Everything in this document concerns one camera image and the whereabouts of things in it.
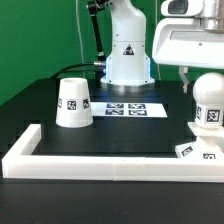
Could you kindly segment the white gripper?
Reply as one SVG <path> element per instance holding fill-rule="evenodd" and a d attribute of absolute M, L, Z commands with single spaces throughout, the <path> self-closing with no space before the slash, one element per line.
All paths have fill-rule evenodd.
<path fill-rule="evenodd" d="M 199 19 L 163 19 L 156 27 L 152 57 L 157 64 L 180 66 L 187 93 L 188 67 L 224 69 L 224 33 L 202 30 Z"/>

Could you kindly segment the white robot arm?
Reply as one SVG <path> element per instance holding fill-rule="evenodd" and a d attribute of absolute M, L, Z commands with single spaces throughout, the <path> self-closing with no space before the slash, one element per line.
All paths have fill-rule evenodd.
<path fill-rule="evenodd" d="M 186 80 L 190 67 L 224 69 L 224 0 L 165 0 L 152 55 L 145 52 L 146 17 L 130 0 L 109 0 L 112 52 L 105 88 L 137 92 L 154 84 L 151 64 L 173 65 Z"/>

